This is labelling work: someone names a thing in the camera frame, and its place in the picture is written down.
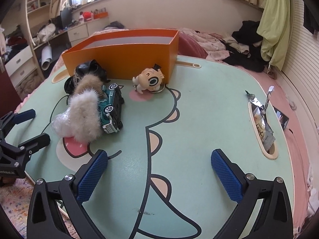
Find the colourful speckled rug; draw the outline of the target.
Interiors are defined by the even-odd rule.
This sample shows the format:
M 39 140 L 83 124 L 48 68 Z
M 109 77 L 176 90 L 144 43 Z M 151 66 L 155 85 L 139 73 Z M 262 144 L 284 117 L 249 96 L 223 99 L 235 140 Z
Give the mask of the colourful speckled rug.
M 23 238 L 27 238 L 27 217 L 33 183 L 28 179 L 1 177 L 1 206 Z

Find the rolled white paper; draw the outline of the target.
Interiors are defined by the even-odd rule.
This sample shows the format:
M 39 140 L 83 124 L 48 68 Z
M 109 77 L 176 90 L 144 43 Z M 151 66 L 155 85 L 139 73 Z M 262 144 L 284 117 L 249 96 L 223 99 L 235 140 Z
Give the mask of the rolled white paper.
M 50 45 L 45 46 L 42 49 L 41 54 L 41 69 L 43 71 L 48 70 L 50 64 L 52 62 L 52 48 Z

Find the brown fluffy fur scrunchie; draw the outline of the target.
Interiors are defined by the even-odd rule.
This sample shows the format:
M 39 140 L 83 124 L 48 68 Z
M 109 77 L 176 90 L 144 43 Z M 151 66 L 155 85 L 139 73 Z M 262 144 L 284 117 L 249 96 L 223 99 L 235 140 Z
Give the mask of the brown fluffy fur scrunchie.
M 81 94 L 86 90 L 94 90 L 99 97 L 103 97 L 102 86 L 103 82 L 99 79 L 98 76 L 94 74 L 86 74 L 77 83 L 73 95 Z

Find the green toy car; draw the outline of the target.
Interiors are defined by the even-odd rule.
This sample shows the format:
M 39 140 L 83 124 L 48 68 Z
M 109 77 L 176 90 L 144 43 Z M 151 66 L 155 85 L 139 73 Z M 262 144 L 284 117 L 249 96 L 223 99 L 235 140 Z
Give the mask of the green toy car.
M 121 115 L 124 98 L 121 89 L 117 83 L 113 83 L 108 87 L 103 85 L 102 91 L 105 98 L 98 102 L 100 125 L 107 134 L 117 133 L 123 127 Z

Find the black satin lace scrunchie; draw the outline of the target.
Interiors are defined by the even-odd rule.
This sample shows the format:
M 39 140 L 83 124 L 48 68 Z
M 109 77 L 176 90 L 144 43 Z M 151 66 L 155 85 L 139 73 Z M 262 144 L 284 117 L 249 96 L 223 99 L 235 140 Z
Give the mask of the black satin lace scrunchie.
M 86 74 L 92 74 L 99 77 L 99 79 L 103 83 L 110 82 L 110 80 L 107 79 L 106 70 L 104 70 L 100 66 L 100 64 L 95 59 L 93 59 L 91 61 L 80 64 L 75 68 L 74 74 L 69 77 L 64 83 L 64 90 L 66 94 L 73 94 L 76 86 Z

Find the white drawer cabinet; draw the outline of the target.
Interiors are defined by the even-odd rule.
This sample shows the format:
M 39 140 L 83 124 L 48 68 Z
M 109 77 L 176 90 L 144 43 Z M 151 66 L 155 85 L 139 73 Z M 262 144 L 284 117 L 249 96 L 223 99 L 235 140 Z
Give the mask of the white drawer cabinet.
M 83 38 L 87 38 L 88 30 L 86 24 L 80 24 L 79 26 L 68 29 L 68 37 L 70 42 L 74 42 Z

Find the silver snack wrapper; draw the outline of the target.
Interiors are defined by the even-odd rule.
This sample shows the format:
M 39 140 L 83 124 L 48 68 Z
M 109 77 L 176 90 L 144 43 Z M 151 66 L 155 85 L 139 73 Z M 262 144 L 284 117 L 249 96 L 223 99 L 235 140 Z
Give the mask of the silver snack wrapper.
M 245 91 L 248 97 L 248 102 L 251 106 L 252 118 L 257 130 L 257 138 L 260 140 L 261 149 L 266 153 L 266 155 L 273 155 L 274 152 L 272 149 L 274 149 L 275 146 L 274 131 L 270 127 L 266 115 L 273 90 L 274 86 L 270 86 L 268 88 L 267 98 L 264 104 L 262 104 L 254 94 Z

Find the black computer monitor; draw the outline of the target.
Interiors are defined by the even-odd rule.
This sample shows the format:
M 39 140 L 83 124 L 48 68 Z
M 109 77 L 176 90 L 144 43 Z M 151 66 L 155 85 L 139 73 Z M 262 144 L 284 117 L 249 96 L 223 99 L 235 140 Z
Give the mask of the black computer monitor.
M 64 8 L 60 12 L 60 16 L 61 16 L 61 27 L 62 27 L 62 29 L 65 29 L 65 28 L 69 27 L 72 24 L 72 13 L 71 13 L 70 8 Z

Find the orange cardboard box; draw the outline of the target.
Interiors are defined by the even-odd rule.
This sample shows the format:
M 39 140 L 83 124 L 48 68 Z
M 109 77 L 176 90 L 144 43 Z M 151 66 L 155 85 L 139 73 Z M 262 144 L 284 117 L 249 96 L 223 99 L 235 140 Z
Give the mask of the orange cardboard box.
M 179 31 L 136 29 L 91 36 L 62 53 L 69 75 L 77 66 L 96 60 L 110 79 L 131 80 L 155 64 L 170 81 L 178 54 Z

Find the orange tray on desk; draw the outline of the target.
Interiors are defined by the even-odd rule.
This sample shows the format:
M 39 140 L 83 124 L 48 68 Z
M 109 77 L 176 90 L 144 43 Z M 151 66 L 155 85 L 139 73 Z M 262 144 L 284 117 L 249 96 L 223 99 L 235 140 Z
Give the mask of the orange tray on desk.
M 99 12 L 99 13 L 94 14 L 95 20 L 105 18 L 105 17 L 108 17 L 108 12 Z

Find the red pillow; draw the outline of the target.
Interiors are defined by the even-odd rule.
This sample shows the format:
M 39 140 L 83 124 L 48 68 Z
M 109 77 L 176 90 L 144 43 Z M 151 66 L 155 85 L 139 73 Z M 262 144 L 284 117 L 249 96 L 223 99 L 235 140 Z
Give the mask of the red pillow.
M 191 36 L 180 32 L 178 55 L 206 59 L 208 53 Z

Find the pink floral quilt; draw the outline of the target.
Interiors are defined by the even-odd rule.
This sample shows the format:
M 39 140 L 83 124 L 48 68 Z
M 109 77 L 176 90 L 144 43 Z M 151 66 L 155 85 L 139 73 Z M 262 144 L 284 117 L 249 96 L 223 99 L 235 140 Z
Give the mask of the pink floral quilt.
M 185 33 L 198 42 L 200 46 L 208 53 L 206 60 L 221 62 L 230 56 L 225 45 L 219 40 L 218 35 L 210 35 L 209 33 L 201 33 L 192 29 L 180 28 L 179 33 Z

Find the green hanging garment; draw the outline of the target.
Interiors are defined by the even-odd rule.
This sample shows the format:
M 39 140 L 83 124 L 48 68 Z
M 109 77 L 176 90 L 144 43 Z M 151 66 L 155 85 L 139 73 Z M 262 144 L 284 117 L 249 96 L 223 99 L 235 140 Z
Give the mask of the green hanging garment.
M 264 0 L 257 33 L 263 37 L 261 56 L 282 70 L 290 38 L 290 0 Z

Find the black hanging garment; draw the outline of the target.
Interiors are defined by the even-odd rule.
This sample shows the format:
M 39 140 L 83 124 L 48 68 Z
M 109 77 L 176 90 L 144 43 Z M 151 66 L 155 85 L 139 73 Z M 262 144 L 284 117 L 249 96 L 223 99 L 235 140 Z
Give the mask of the black hanging garment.
M 304 4 L 304 22 L 303 22 L 303 26 L 311 33 L 314 34 L 315 31 L 318 32 L 318 23 L 316 22 L 314 16 L 312 15 L 312 13 L 310 12 L 310 10 L 308 9 L 308 7 L 306 6 L 306 4 Z

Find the cartoon pig figure keychain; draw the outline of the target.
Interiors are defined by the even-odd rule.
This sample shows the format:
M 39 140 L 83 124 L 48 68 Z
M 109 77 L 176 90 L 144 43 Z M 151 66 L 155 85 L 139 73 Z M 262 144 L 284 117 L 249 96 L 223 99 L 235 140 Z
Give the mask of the cartoon pig figure keychain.
M 135 91 L 143 94 L 143 91 L 158 92 L 164 80 L 161 67 L 155 64 L 152 68 L 144 69 L 137 77 L 132 78 Z

